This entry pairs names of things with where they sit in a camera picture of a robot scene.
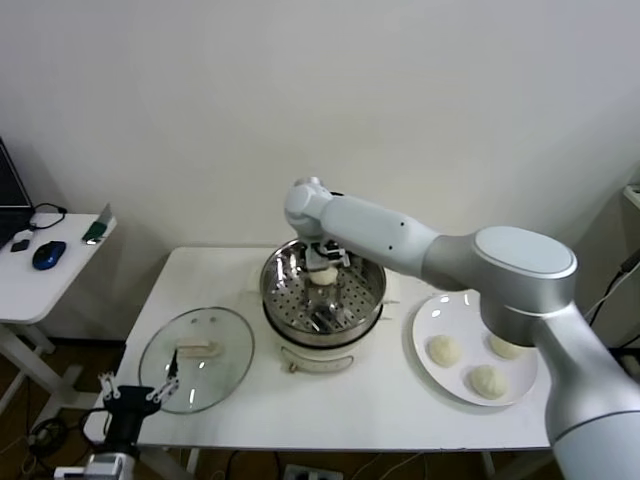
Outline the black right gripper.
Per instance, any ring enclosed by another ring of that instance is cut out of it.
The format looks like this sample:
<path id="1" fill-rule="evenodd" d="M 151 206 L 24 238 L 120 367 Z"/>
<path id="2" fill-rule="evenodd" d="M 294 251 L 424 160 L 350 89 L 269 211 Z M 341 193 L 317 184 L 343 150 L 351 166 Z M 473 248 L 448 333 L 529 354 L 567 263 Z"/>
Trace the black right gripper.
<path id="1" fill-rule="evenodd" d="M 322 242 L 320 240 L 305 239 L 303 244 L 305 245 L 305 253 L 302 255 L 302 270 L 304 272 L 311 273 L 315 269 L 327 269 L 329 267 L 329 260 L 322 251 Z M 344 260 L 331 261 L 330 267 L 340 272 L 349 267 L 349 262 Z"/>

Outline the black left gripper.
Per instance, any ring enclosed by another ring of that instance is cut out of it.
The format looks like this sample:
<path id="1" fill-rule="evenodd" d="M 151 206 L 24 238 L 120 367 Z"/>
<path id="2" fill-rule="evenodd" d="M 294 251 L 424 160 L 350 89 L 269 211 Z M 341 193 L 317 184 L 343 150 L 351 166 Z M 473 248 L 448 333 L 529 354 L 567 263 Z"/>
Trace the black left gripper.
<path id="1" fill-rule="evenodd" d="M 144 420 L 160 410 L 179 388 L 178 352 L 174 350 L 166 370 L 165 382 L 155 389 L 144 386 L 121 386 L 113 372 L 98 375 L 104 408 L 111 415 L 106 443 L 136 443 Z"/>

